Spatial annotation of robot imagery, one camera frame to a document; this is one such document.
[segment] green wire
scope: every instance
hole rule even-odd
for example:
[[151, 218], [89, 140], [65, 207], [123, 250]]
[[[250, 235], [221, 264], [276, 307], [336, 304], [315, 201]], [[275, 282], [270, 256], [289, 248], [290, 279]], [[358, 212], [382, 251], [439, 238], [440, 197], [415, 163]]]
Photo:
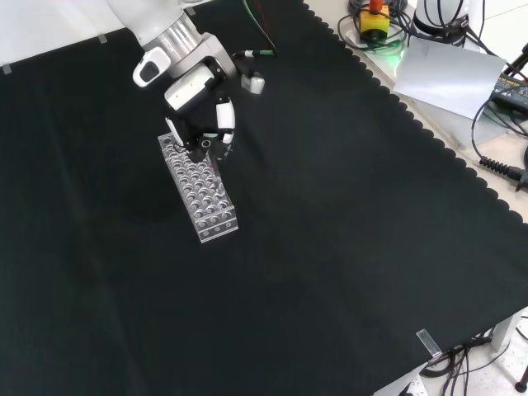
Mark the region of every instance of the green wire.
[[248, 6], [248, 0], [242, 0], [242, 3], [244, 5], [244, 8], [246, 8], [246, 12], [247, 14], [251, 17], [251, 19], [253, 20], [253, 22], [255, 23], [255, 25], [257, 25], [258, 29], [261, 31], [261, 33], [266, 37], [268, 43], [271, 45], [271, 47], [273, 48], [272, 50], [263, 50], [263, 51], [259, 51], [260, 55], [266, 55], [266, 56], [275, 56], [276, 55], [276, 47], [275, 47], [275, 44], [273, 44], [273, 41], [271, 41], [270, 37], [267, 35], [267, 33], [264, 31], [264, 29], [262, 29], [262, 26], [258, 23], [257, 19], [255, 18], [255, 16], [253, 15], [253, 13], [251, 12], [251, 9], [249, 8]]

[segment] black tablecloth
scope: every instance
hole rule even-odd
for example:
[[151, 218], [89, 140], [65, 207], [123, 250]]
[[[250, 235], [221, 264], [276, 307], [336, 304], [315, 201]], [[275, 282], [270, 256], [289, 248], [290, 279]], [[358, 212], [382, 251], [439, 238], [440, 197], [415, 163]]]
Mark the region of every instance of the black tablecloth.
[[[367, 395], [428, 360], [417, 331], [445, 350], [528, 305], [520, 216], [298, 0], [262, 6], [264, 94], [222, 87], [240, 230], [205, 245], [128, 31], [0, 77], [1, 395]], [[197, 12], [265, 48], [240, 2]]]

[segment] red wire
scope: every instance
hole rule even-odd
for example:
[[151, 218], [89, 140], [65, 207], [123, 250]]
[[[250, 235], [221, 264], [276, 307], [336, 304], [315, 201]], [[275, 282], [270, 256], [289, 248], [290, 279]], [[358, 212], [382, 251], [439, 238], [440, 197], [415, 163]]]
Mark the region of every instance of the red wire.
[[263, 26], [264, 31], [269, 35], [270, 34], [270, 26], [267, 23], [266, 14], [264, 13], [264, 10], [262, 9], [261, 2], [259, 0], [253, 0], [253, 2], [255, 3], [255, 6], [257, 6], [258, 12], [261, 14], [262, 24], [264, 25]]

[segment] white paper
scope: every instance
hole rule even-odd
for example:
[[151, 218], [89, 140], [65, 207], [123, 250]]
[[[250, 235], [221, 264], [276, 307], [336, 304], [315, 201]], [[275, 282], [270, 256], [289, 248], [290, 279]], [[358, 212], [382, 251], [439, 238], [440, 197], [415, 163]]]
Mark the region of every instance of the white paper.
[[394, 90], [473, 119], [505, 64], [496, 56], [413, 37]]

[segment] floor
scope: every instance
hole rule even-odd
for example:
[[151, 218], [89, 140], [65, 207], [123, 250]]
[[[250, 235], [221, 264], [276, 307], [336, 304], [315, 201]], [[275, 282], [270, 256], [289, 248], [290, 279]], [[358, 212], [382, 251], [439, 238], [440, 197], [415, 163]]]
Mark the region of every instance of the floor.
[[[528, 319], [521, 320], [518, 328], [528, 336]], [[486, 365], [497, 354], [489, 345], [474, 348], [469, 353], [469, 369], [477, 369]], [[469, 375], [469, 396], [518, 396], [514, 384], [522, 377], [528, 366], [528, 342], [514, 332], [511, 343], [504, 355], [490, 366], [475, 371]], [[413, 396], [439, 396], [446, 377], [439, 379], [416, 378], [409, 392]], [[457, 381], [455, 396], [463, 396], [463, 381]]]

